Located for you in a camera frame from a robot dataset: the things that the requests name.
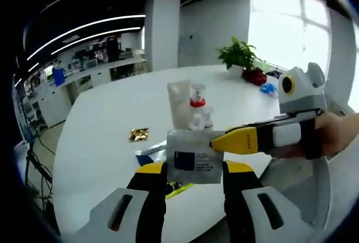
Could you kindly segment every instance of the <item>small bottle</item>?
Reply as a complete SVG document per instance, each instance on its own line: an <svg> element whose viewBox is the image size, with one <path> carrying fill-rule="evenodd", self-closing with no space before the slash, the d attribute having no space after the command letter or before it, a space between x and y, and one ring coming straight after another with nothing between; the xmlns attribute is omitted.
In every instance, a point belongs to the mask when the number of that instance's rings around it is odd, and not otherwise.
<svg viewBox="0 0 359 243"><path fill-rule="evenodd" d="M204 90L206 88L203 84L193 83L191 85L192 94L190 98L191 106L191 118L194 114L201 114L203 107L206 105L206 100L204 99Z"/></svg>
<svg viewBox="0 0 359 243"><path fill-rule="evenodd" d="M203 119L204 119L204 129L212 131L213 130L213 121L212 121L212 107L203 108Z"/></svg>
<svg viewBox="0 0 359 243"><path fill-rule="evenodd" d="M203 116L199 113L194 114L190 123L190 130L192 131L202 131L204 129L204 119Z"/></svg>

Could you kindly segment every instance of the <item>white table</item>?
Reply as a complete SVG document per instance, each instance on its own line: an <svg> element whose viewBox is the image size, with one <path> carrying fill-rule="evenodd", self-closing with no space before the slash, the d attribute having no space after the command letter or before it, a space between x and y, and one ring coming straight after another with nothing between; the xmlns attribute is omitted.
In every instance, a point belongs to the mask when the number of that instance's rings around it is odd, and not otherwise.
<svg viewBox="0 0 359 243"><path fill-rule="evenodd" d="M192 79L207 86L214 108L214 130L224 130L279 114L277 99L259 87L229 78L225 66L201 66L152 72L82 93L59 138L54 163L54 208L61 233L73 233L90 211L118 187L126 187L139 167L134 151L165 140L172 128L167 83ZM149 127L149 140L129 143L133 128ZM260 176L271 157L264 153L225 159L253 167ZM189 242L221 220L223 186L195 185L167 201L163 242Z"/></svg>

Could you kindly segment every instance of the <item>packet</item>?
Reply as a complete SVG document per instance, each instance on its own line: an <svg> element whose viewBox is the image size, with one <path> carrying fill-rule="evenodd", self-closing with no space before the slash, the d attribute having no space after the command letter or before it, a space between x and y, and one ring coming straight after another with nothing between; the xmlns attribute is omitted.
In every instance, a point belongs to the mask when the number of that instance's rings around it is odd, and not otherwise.
<svg viewBox="0 0 359 243"><path fill-rule="evenodd" d="M166 143L164 140L161 143L155 144L145 150L136 150L135 155L139 161L140 166L144 166L148 163L165 162L166 161ZM166 185L166 200L180 194L187 190L193 184L183 184L177 181L167 182Z"/></svg>
<svg viewBox="0 0 359 243"><path fill-rule="evenodd" d="M218 184L223 152L210 146L223 131L173 130L167 134L167 180L183 184Z"/></svg>

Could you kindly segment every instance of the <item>gold wrapper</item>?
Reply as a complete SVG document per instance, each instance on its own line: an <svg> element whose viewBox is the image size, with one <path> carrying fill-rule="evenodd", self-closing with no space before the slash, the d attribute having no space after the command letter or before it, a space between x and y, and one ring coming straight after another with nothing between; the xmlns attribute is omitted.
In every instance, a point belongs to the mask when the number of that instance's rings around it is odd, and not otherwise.
<svg viewBox="0 0 359 243"><path fill-rule="evenodd" d="M129 142L146 141L148 139L148 128L132 129Z"/></svg>

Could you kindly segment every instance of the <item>snack package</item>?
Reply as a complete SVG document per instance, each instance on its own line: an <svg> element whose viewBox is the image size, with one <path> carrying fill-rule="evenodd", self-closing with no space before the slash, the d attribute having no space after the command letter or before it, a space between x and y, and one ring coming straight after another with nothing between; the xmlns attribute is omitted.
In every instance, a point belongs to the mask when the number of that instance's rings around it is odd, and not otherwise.
<svg viewBox="0 0 359 243"><path fill-rule="evenodd" d="M220 183L223 152L209 143L223 131L173 130L167 134L167 180L183 184Z"/></svg>

